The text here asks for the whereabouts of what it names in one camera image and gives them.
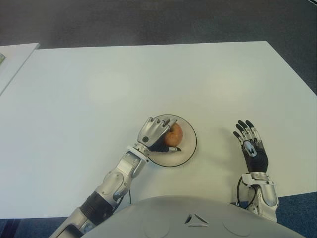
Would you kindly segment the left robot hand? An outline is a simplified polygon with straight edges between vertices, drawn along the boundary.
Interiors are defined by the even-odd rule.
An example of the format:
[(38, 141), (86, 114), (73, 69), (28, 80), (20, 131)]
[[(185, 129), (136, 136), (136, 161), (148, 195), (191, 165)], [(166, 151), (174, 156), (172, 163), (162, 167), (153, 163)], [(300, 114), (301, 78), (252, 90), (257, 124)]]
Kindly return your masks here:
[(148, 118), (137, 136), (137, 145), (145, 147), (150, 152), (173, 153), (180, 152), (176, 145), (168, 145), (165, 136), (171, 132), (177, 119)]

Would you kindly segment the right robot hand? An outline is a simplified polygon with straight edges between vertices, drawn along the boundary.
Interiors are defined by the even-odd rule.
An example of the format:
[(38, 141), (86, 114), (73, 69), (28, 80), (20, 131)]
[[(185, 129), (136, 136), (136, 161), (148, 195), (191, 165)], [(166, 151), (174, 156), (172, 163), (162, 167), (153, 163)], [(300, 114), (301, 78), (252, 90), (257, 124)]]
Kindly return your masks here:
[(239, 131), (233, 134), (239, 140), (248, 172), (266, 173), (268, 157), (259, 132), (249, 120), (238, 120), (235, 126)]

